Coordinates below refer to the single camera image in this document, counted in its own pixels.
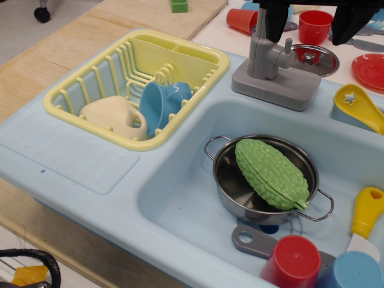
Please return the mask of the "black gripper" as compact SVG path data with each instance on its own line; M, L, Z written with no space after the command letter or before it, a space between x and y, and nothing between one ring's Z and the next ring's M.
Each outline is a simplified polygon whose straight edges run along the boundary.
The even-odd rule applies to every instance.
M374 12L383 8L383 1L361 0L282 0L253 1L263 11L262 26L266 39L279 42L290 5L319 5L337 7L332 21L332 43L335 46L347 43L372 18Z

